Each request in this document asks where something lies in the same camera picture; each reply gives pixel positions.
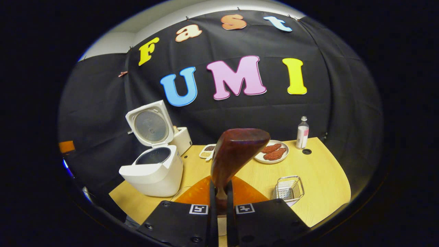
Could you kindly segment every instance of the screw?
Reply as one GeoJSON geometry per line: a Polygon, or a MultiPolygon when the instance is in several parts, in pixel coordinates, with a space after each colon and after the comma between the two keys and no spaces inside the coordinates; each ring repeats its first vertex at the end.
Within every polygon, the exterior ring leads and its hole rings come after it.
{"type": "Polygon", "coordinates": [[[199,237],[192,237],[191,241],[194,242],[194,243],[199,243],[199,242],[201,242],[201,238],[199,238],[199,237]]]}

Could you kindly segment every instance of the letter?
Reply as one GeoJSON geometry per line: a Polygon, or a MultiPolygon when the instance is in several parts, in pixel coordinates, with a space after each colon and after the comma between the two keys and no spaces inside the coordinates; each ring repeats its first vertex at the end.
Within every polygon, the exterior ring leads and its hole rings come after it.
{"type": "Polygon", "coordinates": [[[175,74],[171,74],[163,77],[160,80],[160,84],[165,89],[166,98],[169,104],[173,106],[184,106],[191,104],[197,97],[197,84],[195,84],[194,78],[195,67],[187,67],[180,71],[180,75],[184,77],[187,87],[187,94],[180,96],[175,88],[175,74]]]}
{"type": "Polygon", "coordinates": [[[198,25],[193,24],[193,25],[185,26],[177,31],[178,35],[177,37],[175,37],[175,41],[177,42],[185,41],[189,38],[193,38],[200,35],[202,32],[203,31],[198,29],[198,25]]]}
{"type": "Polygon", "coordinates": [[[232,90],[233,94],[238,96],[241,92],[244,79],[244,94],[257,95],[267,92],[267,88],[262,85],[261,76],[259,75],[258,61],[258,56],[242,57],[236,72],[224,61],[209,63],[207,69],[213,74],[216,89],[213,98],[215,100],[222,100],[230,97],[230,92],[226,91],[224,83],[232,90]]]}
{"type": "Polygon", "coordinates": [[[225,15],[221,18],[225,30],[241,29],[247,26],[242,15],[225,15]]]}
{"type": "Polygon", "coordinates": [[[306,87],[303,86],[302,65],[303,62],[295,58],[282,59],[288,68],[290,86],[287,89],[289,94],[306,94],[306,87]]]}
{"type": "Polygon", "coordinates": [[[267,17],[264,17],[264,19],[269,20],[271,22],[271,24],[273,24],[275,27],[277,27],[278,29],[280,29],[282,31],[286,31],[286,32],[292,31],[291,28],[283,25],[283,23],[285,23],[284,21],[277,19],[274,16],[267,16],[267,17]]]}
{"type": "Polygon", "coordinates": [[[154,51],[155,45],[154,43],[157,43],[159,41],[159,38],[156,37],[153,40],[149,41],[148,43],[142,45],[139,48],[140,51],[140,61],[139,66],[147,62],[149,59],[151,59],[151,55],[149,53],[152,53],[154,51]]]}

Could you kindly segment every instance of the wooden handle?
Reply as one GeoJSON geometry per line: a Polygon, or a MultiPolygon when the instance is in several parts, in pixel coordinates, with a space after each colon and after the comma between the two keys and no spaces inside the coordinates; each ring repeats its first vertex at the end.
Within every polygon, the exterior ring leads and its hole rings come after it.
{"type": "Polygon", "coordinates": [[[216,188],[218,215],[227,210],[225,187],[232,177],[270,140],[270,134],[260,129],[230,129],[225,131],[213,151],[210,174],[216,188]]]}

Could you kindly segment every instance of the meat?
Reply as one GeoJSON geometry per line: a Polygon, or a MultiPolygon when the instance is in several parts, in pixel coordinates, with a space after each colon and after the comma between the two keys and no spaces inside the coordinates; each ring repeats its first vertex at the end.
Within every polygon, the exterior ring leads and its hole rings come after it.
{"type": "Polygon", "coordinates": [[[282,157],[282,155],[286,151],[287,151],[286,148],[279,148],[278,150],[276,150],[274,152],[271,152],[271,153],[268,153],[268,154],[264,155],[264,159],[266,159],[266,160],[278,160],[278,159],[280,159],[282,157]]]}
{"type": "Polygon", "coordinates": [[[278,148],[280,148],[282,145],[280,144],[280,143],[276,143],[276,144],[274,144],[274,145],[270,145],[270,146],[267,146],[267,147],[265,147],[264,149],[262,149],[262,151],[261,152],[263,152],[263,153],[271,153],[271,152],[274,152],[274,151],[276,151],[278,148]]]}

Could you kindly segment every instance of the white wall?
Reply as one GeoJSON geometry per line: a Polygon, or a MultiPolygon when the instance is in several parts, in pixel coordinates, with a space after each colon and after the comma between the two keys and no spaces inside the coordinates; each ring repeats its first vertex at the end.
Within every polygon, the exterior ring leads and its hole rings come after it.
{"type": "Polygon", "coordinates": [[[276,13],[279,15],[290,15],[293,18],[300,19],[305,15],[293,9],[290,6],[281,4],[275,1],[267,0],[208,0],[200,2],[201,0],[174,0],[168,1],[159,5],[156,5],[150,9],[147,9],[132,18],[126,20],[122,24],[116,26],[110,32],[98,39],[79,60],[111,53],[125,53],[129,50],[130,46],[134,46],[154,33],[165,29],[180,21],[186,20],[186,16],[191,18],[199,15],[204,15],[217,11],[226,10],[255,10],[255,11],[267,11],[276,13]],[[181,8],[181,4],[192,5],[181,8]],[[133,32],[140,27],[142,29],[137,32],[133,32]]]}

